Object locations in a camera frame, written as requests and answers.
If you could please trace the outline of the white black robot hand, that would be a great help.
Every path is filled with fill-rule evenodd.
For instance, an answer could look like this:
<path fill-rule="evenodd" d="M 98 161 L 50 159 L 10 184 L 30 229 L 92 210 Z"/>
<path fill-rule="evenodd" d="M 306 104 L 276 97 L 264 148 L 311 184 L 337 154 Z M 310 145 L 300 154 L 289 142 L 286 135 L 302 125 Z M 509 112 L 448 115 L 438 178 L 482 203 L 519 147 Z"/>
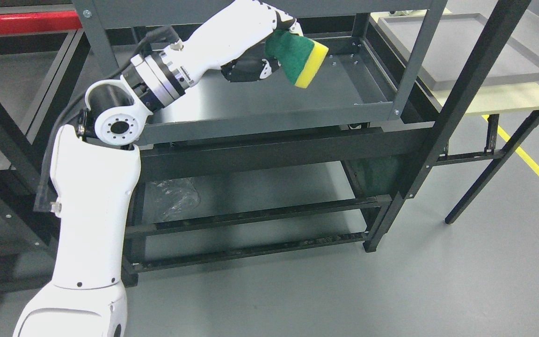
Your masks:
<path fill-rule="evenodd" d="M 195 83 L 208 70 L 222 71 L 230 82 L 261 81 L 282 68 L 265 53 L 265 41 L 276 30 L 304 36 L 288 13 L 258 0 L 235 0 L 169 54 Z"/>

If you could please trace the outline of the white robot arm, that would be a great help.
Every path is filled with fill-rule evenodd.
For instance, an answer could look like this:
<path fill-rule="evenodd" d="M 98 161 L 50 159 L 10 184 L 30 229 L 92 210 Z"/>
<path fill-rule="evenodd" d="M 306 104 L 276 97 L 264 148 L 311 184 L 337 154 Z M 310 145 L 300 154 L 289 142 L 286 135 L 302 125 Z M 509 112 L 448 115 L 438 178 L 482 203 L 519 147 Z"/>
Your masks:
<path fill-rule="evenodd" d="M 93 83 L 83 115 L 64 116 L 46 167 L 60 219 L 51 281 L 24 307 L 15 337 L 122 337 L 128 297 L 121 279 L 129 202 L 139 179 L 147 118 L 196 85 L 210 56 L 175 43 L 133 56 L 122 75 Z"/>

